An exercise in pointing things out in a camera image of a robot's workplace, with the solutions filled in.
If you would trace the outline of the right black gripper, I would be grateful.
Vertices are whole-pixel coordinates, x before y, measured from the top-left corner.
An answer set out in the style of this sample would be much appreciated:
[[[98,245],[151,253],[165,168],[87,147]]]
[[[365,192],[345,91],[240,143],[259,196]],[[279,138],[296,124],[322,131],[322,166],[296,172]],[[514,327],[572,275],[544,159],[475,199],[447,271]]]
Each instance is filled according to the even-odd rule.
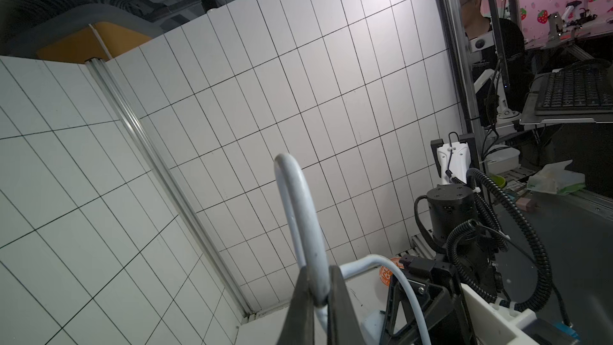
[[[432,344],[475,344],[477,336],[469,317],[456,268],[448,263],[405,255],[400,270],[417,298]],[[413,305],[397,276],[391,276],[379,338],[381,344],[422,344]]]

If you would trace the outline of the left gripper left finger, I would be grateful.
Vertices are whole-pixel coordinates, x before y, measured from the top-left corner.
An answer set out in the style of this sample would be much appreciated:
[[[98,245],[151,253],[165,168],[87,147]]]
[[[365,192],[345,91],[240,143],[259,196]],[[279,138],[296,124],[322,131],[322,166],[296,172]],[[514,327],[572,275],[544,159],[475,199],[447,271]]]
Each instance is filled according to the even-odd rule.
[[[314,302],[307,268],[300,269],[277,345],[314,344]]]

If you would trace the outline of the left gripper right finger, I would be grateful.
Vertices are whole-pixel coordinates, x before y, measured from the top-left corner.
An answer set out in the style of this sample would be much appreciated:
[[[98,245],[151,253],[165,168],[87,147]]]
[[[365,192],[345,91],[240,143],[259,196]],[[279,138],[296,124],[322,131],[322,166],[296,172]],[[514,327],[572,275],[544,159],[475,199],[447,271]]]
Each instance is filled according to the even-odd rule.
[[[327,343],[340,345],[365,345],[359,321],[354,312],[350,294],[341,270],[329,267],[330,292],[327,297]]]

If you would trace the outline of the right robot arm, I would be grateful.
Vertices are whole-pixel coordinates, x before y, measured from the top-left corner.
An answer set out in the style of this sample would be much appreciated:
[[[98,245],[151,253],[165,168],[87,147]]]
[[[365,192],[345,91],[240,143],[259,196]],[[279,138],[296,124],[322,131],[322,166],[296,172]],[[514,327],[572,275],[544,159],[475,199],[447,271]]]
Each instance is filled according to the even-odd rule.
[[[564,305],[558,324],[536,318],[551,297],[560,296],[549,256],[522,211],[473,167],[473,136],[450,134],[447,142],[432,141],[431,149],[442,182],[422,196],[431,227],[421,227],[420,233],[434,255],[399,260],[402,275],[389,277],[380,343],[422,343],[418,315],[424,317],[432,344],[501,344],[520,336],[537,344],[579,343]],[[497,269],[496,255],[508,251],[512,241],[487,196],[504,207],[528,242],[524,255],[537,277],[526,300],[510,298]]]

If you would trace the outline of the orange round sticker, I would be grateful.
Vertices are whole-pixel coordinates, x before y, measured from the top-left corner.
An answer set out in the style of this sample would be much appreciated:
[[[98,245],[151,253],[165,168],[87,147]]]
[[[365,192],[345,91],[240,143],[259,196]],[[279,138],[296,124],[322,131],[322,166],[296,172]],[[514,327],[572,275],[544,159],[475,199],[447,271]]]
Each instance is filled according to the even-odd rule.
[[[400,262],[400,257],[393,257],[390,260],[399,268],[399,269],[403,269],[404,266],[403,264]],[[379,269],[379,278],[380,281],[386,286],[389,287],[390,285],[390,281],[391,281],[391,277],[394,275],[394,273],[392,273],[391,270],[389,270],[389,268],[385,267],[385,266],[381,266],[381,268]]]

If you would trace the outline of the black keyboard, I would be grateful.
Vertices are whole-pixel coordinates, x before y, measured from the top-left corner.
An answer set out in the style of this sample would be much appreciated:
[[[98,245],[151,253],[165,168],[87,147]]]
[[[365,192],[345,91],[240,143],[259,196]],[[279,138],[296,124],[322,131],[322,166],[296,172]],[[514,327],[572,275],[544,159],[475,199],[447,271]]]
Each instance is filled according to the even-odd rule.
[[[543,116],[612,113],[612,85],[605,68],[581,66],[540,80],[535,114]]]

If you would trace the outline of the person in black shirt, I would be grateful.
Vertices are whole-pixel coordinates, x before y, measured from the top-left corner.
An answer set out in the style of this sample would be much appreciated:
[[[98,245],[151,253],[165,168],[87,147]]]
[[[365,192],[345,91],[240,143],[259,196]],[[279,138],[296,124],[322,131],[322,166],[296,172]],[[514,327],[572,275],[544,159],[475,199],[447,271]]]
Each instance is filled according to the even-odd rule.
[[[499,62],[492,19],[481,12],[481,0],[460,0],[465,36],[474,49],[471,74],[475,85],[481,124],[487,126],[496,112],[504,87],[507,107],[520,113],[525,106],[533,76],[525,62],[525,39],[520,28],[508,19],[499,20],[505,62]]]

